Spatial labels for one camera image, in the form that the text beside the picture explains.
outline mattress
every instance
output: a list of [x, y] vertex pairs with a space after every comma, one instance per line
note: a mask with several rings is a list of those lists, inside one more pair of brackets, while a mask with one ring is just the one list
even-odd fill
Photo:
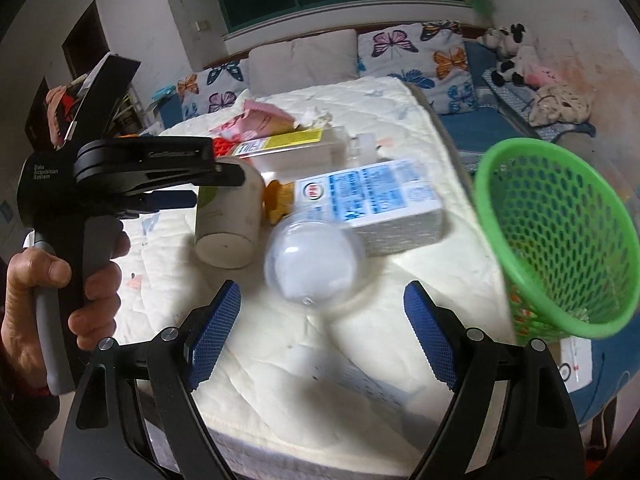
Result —
[[[244, 92], [232, 108], [163, 135], [206, 136], [238, 114], [247, 97]], [[328, 470], [358, 478], [406, 477], [434, 435], [451, 393], [435, 379], [404, 315], [404, 287], [420, 280], [435, 302], [455, 311], [464, 324], [513, 342], [500, 267], [430, 114], [402, 82], [362, 78], [263, 100], [297, 118], [310, 108], [327, 111], [333, 124], [351, 135], [374, 133], [381, 156], [422, 162], [444, 203], [444, 238], [370, 258], [369, 279], [359, 293], [313, 311], [267, 290], [261, 252], [239, 270], [197, 260], [194, 210], [126, 221], [132, 248], [117, 260], [124, 280], [116, 338], [121, 344], [148, 340], [179, 325], [191, 309], [208, 304], [224, 280], [235, 280], [242, 293], [238, 320], [210, 380], [193, 394], [212, 434], [234, 443], [231, 467], [253, 478], [290, 478], [302, 471], [292, 465], [299, 461], [316, 468], [305, 472], [306, 478]], [[265, 227], [260, 251], [267, 236]], [[498, 416], [499, 410], [492, 414]], [[251, 450], [271, 457], [282, 471], [261, 464]]]

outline green plastic basket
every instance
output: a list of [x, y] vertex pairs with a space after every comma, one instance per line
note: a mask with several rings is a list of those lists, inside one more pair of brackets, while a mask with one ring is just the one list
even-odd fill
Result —
[[476, 207], [521, 343], [605, 338], [631, 320], [638, 235], [615, 191], [581, 158], [542, 140], [504, 140], [482, 158]]

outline white and blue package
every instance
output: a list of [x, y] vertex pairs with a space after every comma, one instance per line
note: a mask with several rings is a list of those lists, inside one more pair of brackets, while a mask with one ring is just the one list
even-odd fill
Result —
[[369, 256], [415, 249], [442, 237], [442, 202], [426, 168], [408, 159], [297, 180], [294, 212], [347, 222]]

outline wooden headboard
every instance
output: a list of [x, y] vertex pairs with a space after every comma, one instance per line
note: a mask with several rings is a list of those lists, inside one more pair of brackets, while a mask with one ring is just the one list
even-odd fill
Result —
[[[356, 30], [356, 33], [360, 35], [360, 34], [367, 34], [368, 32], [375, 32], [376, 30], [380, 30], [382, 28], [395, 27], [398, 25], [406, 25], [406, 24], [407, 22], [382, 22], [382, 23], [368, 23], [367, 25], [351, 25], [351, 26], [345, 26], [345, 27], [325, 28], [323, 30], [315, 30], [313, 32], [307, 32], [305, 34], [299, 34], [298, 36], [290, 36], [288, 38], [282, 38], [281, 40], [277, 40], [277, 41], [268, 41], [267, 43], [263, 43], [263, 44], [280, 43], [281, 41], [291, 41], [291, 40], [295, 40], [296, 38], [310, 38], [311, 36], [318, 36], [319, 34], [324, 34], [326, 32], [335, 32], [336, 30], [345, 30], [350, 28], [354, 28]], [[462, 29], [462, 36], [469, 40], [474, 40], [475, 38], [479, 38], [486, 32], [486, 29], [483, 27], [476, 27], [475, 25], [465, 25], [464, 23], [460, 24], [460, 28]], [[256, 46], [262, 46], [262, 44], [252, 46], [250, 49], [243, 50], [242, 52], [238, 52], [231, 56], [223, 57], [221, 59], [212, 61], [207, 66], [205, 66], [203, 70], [208, 70], [209, 68], [213, 68], [223, 63], [228, 63], [229, 61], [240, 61], [241, 59], [247, 59], [249, 57], [249, 52], [252, 51]]]

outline white paper cup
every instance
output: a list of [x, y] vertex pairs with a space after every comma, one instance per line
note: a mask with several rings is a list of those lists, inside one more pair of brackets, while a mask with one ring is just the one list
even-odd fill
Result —
[[200, 187], [195, 251], [209, 265], [239, 269], [251, 262], [258, 243], [264, 180], [241, 158], [220, 156], [216, 161], [238, 164], [245, 180], [242, 187]]

